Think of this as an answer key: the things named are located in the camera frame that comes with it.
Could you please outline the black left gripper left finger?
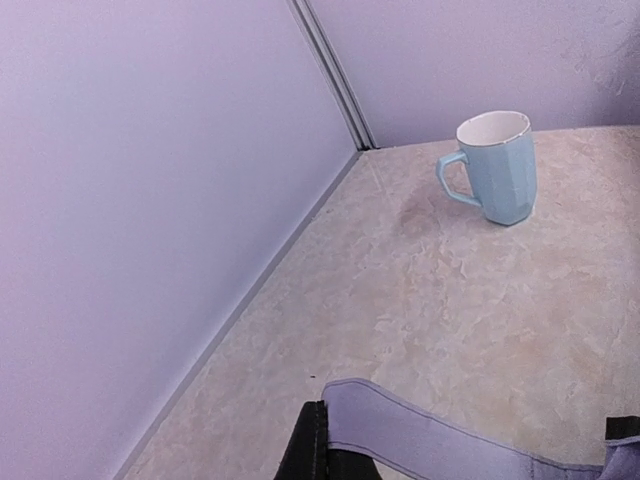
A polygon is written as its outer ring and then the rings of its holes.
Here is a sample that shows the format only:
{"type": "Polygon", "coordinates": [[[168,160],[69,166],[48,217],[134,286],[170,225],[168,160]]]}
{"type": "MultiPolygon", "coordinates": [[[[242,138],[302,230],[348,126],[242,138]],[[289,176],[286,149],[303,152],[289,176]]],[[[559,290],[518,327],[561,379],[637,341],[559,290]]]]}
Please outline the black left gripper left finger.
{"type": "Polygon", "coordinates": [[[327,408],[323,401],[301,408],[275,480],[381,480],[372,458],[329,448],[327,408]]]}

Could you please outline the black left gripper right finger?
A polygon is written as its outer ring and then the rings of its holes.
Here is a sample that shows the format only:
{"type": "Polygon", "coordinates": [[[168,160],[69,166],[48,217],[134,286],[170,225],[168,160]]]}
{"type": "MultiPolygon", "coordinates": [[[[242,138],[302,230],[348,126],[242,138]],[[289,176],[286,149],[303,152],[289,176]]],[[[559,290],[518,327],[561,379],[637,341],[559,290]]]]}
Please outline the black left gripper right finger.
{"type": "Polygon", "coordinates": [[[635,415],[607,417],[605,440],[607,442],[626,441],[640,434],[640,417],[635,415]]]}

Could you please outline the lilac folding umbrella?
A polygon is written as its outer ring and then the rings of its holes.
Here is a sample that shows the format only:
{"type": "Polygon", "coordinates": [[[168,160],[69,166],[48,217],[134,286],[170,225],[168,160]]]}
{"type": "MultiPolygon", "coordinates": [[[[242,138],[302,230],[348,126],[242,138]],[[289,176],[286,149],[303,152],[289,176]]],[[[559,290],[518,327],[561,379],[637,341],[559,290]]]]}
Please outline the lilac folding umbrella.
{"type": "Polygon", "coordinates": [[[448,423],[368,380],[322,392],[329,446],[366,455],[413,479],[637,479],[639,436],[606,443],[602,465],[563,464],[448,423]]]}

